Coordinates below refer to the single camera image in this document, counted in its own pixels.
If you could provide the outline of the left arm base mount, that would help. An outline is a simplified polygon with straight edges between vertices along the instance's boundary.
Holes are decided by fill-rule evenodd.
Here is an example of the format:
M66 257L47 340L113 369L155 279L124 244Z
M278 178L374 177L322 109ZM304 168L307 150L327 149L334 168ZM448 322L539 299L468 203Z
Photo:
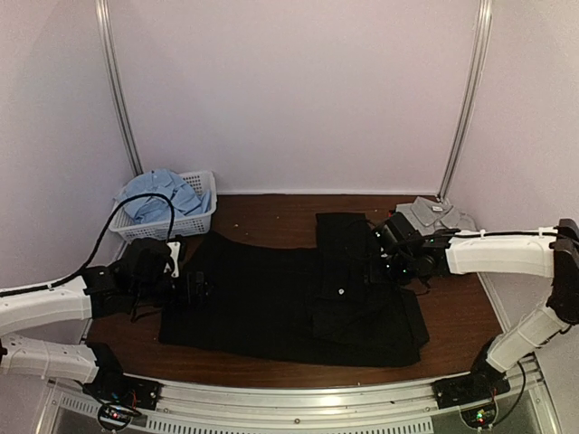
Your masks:
M117 433L143 416L141 410L155 410L161 383L133 377L124 370L106 344L88 343L96 357L95 378L79 383L82 391L99 404L97 422L106 432Z

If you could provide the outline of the black long sleeve shirt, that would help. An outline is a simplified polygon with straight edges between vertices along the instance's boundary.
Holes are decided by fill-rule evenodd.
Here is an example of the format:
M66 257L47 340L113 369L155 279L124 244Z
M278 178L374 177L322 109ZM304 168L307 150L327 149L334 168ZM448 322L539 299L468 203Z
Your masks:
M366 217L327 212L316 223L313 248L207 233L185 269L202 271L214 292L198 308L165 308L159 341L294 363L418 363L430 337L417 296L381 274Z

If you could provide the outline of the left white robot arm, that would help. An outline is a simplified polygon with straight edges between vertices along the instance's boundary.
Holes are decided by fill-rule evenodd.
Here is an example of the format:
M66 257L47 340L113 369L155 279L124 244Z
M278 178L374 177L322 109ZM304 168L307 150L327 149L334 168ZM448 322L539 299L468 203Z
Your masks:
M116 314L140 319L140 307L190 307L208 296L202 273L184 271L186 245L145 238L128 245L105 266L87 263L70 276L1 291L1 373L60 378L96 386L122 401L130 383L105 344L59 344L25 332L60 322Z

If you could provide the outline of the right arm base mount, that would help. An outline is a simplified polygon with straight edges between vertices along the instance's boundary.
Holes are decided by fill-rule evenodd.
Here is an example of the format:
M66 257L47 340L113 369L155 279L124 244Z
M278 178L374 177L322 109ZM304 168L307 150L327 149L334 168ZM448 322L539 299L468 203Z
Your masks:
M439 410L460 408L462 421L470 429L490 429L498 421L497 397L511 390L505 373L486 363L488 341L475 358L468 373L446 377L432 384Z

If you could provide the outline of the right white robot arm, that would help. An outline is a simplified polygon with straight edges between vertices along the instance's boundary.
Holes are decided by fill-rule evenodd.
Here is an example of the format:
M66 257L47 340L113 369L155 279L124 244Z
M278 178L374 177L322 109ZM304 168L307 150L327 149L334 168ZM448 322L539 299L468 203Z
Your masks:
M400 284L476 274L503 331L485 344L464 379L484 398L517 362L578 324L578 224L533 230L440 229L422 234L400 212L373 229L382 269Z

